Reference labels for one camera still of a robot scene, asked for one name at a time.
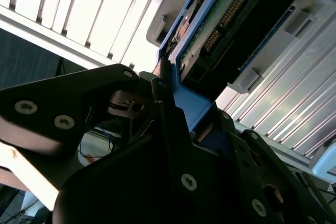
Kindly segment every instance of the black metal bracket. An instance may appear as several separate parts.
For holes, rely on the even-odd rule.
[[[112,65],[0,91],[1,141],[45,173],[48,164],[67,167],[92,127],[130,120],[126,145],[60,182],[55,223],[105,223],[111,209],[122,221],[213,223],[225,213],[239,223],[335,223],[257,133],[237,133],[215,105],[193,143],[163,76],[144,80]]]

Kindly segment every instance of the black plastic part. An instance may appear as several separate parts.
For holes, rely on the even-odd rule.
[[[39,154],[71,156],[85,132],[113,119],[107,112],[113,91],[132,91],[138,81],[133,70],[116,64],[2,90],[0,139]],[[37,111],[18,113],[15,104],[21,100],[34,102]],[[75,126],[71,130],[56,127],[54,119],[59,115],[73,118]]]

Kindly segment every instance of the mounting hole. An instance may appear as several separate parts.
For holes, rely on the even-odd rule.
[[[225,119],[230,119],[230,116],[228,114],[226,114],[225,112],[223,112],[222,115]]]
[[[181,64],[180,71],[182,72],[185,69],[185,64]]]
[[[164,84],[162,81],[160,81],[159,84],[160,84],[162,87],[164,87],[164,88],[167,87],[166,84]]]
[[[280,191],[274,185],[265,186],[263,191],[269,207],[274,212],[281,212],[284,199],[282,198]]]
[[[257,136],[257,134],[256,133],[254,133],[254,132],[251,132],[251,136],[255,139],[255,140],[257,140],[258,139],[258,136]]]
[[[124,75],[128,77],[133,77],[133,74],[130,71],[124,70]]]
[[[140,110],[143,110],[143,104],[136,103],[135,105],[132,106],[133,112],[139,112]]]
[[[250,168],[250,164],[249,164],[248,162],[246,162],[246,161],[243,161],[243,165],[244,165],[245,167],[247,167],[247,168]]]
[[[240,144],[238,144],[238,148],[242,151],[242,152],[244,152],[245,151],[245,148],[244,147],[242,147]]]
[[[315,219],[311,216],[308,216],[308,220],[310,221],[311,224],[317,224],[317,222],[315,221]]]
[[[260,200],[253,199],[252,200],[252,206],[254,210],[262,217],[267,216],[267,211],[263,203],[260,202]]]

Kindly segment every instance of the black cable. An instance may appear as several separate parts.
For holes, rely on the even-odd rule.
[[[90,156],[90,157],[88,157],[88,156],[86,156],[83,152],[82,152],[82,141],[80,141],[80,144],[79,144],[79,149],[77,149],[77,151],[79,152],[79,154],[82,156],[82,157],[84,157],[84,158],[90,158],[90,157],[92,157],[92,156]]]
[[[11,218],[9,218],[8,220],[6,220],[5,222],[3,222],[3,224],[7,224],[9,223],[11,220],[15,219],[16,217],[18,217],[20,214],[24,213],[25,211],[27,211],[29,208],[31,208],[33,205],[35,205],[36,203],[38,202],[38,199],[33,203],[31,204],[29,207],[19,211],[17,214],[13,215]]]

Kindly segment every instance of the wire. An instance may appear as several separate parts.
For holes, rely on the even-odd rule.
[[[79,154],[84,157],[84,158],[88,158],[88,157],[92,157],[92,156],[87,156],[82,152],[82,141],[80,141],[79,144],[79,149],[77,149],[77,151],[79,152]],[[92,158],[102,158],[103,156],[96,156],[96,157],[92,157]]]
[[[29,207],[19,211],[18,213],[16,213],[15,215],[13,215],[11,218],[9,218],[8,220],[6,220],[5,222],[3,222],[3,224],[7,224],[9,223],[11,220],[15,219],[16,217],[18,217],[20,214],[24,213],[25,211],[27,211],[29,208],[31,208],[33,205],[35,205],[36,203],[38,202],[38,199],[33,203],[31,204]]]
[[[112,142],[113,136],[107,133],[102,127],[99,127],[99,129],[101,129],[104,135],[106,135],[109,138],[109,152],[111,153],[113,150],[113,142]]]

